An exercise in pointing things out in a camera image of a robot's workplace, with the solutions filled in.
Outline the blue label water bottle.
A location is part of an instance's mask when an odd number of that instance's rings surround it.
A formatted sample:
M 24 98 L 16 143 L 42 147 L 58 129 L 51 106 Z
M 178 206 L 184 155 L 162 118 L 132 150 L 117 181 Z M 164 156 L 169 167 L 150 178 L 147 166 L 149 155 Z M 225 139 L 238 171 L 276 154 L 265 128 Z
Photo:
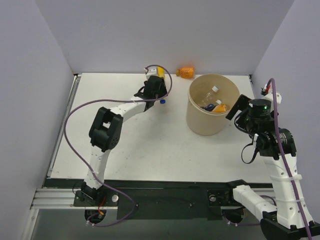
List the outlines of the blue label water bottle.
M 207 106 L 201 106 L 201 108 L 207 112 L 212 112 L 215 107 L 216 105 L 213 103 L 210 103 Z

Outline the small orange bottle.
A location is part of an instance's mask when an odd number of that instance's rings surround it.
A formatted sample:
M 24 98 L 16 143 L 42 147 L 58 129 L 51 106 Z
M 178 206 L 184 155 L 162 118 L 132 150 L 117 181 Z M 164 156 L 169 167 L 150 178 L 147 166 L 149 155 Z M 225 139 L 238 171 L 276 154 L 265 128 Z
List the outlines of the small orange bottle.
M 195 77 L 195 68 L 193 66 L 177 68 L 175 75 L 184 79 L 193 79 Z

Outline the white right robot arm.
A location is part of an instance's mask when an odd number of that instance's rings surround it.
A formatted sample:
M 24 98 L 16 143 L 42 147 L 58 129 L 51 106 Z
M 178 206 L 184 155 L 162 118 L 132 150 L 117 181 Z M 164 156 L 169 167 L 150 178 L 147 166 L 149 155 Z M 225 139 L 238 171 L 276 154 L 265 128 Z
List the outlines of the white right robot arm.
M 269 203 L 244 180 L 228 182 L 229 197 L 240 203 L 259 221 L 267 240 L 300 240 L 320 234 L 320 225 L 308 211 L 297 171 L 297 149 L 291 132 L 275 126 L 273 102 L 264 97 L 250 99 L 240 95 L 226 118 L 251 138 L 254 155 L 267 167 L 275 193 Z

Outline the tan round bin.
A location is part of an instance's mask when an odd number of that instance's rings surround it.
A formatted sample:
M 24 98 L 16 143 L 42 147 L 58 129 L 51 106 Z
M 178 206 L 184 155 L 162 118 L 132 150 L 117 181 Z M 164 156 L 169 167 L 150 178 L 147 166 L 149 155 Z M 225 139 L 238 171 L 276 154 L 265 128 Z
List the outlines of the tan round bin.
M 230 109 L 224 113 L 213 113 L 202 109 L 200 101 L 213 86 L 219 88 L 217 97 Z M 226 115 L 240 96 L 236 84 L 219 74 L 205 74 L 195 78 L 187 92 L 186 123 L 198 135 L 212 136 L 219 133 L 226 125 Z

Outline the orange bottle with blue label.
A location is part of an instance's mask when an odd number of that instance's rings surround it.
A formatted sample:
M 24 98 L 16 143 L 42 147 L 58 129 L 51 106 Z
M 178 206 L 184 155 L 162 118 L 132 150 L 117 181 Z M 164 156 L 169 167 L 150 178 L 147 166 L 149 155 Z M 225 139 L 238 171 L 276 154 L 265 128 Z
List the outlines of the orange bottle with blue label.
M 225 113 L 230 110 L 228 104 L 222 103 L 219 99 L 215 101 L 215 107 L 211 111 L 212 113 Z

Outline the clear plastic bottle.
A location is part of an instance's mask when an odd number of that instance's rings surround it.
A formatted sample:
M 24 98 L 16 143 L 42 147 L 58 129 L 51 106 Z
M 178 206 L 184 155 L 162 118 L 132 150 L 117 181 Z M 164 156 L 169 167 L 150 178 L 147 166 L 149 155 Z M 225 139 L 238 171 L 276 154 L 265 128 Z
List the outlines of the clear plastic bottle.
M 217 86 L 214 85 L 211 88 L 211 90 L 200 101 L 199 106 L 200 107 L 206 107 L 209 104 L 220 105 L 222 102 L 217 97 L 217 94 L 218 94 L 219 91 L 220 91 L 220 89 Z

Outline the yellow bottle with blue cap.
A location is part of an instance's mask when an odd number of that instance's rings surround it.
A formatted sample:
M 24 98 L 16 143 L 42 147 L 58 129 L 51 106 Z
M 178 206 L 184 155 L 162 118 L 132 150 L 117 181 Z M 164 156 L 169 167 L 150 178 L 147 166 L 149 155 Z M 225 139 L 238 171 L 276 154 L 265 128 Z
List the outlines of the yellow bottle with blue cap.
M 165 81 L 165 70 L 159 66 L 156 67 L 156 72 L 157 72 L 157 76 L 160 78 L 163 78 L 163 80 Z M 165 99 L 160 100 L 160 104 L 164 105 L 166 103 Z

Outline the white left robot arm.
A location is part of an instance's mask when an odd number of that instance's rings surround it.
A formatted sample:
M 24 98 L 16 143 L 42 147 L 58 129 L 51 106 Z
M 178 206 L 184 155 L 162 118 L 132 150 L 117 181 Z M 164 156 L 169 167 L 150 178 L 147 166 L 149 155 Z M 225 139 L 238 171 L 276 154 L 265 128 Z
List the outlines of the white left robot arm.
M 88 170 L 81 186 L 84 195 L 95 202 L 100 201 L 108 157 L 120 141 L 123 123 L 153 107 L 155 101 L 166 94 L 164 78 L 152 75 L 129 102 L 112 108 L 98 109 L 88 134 L 91 144 L 91 169 Z

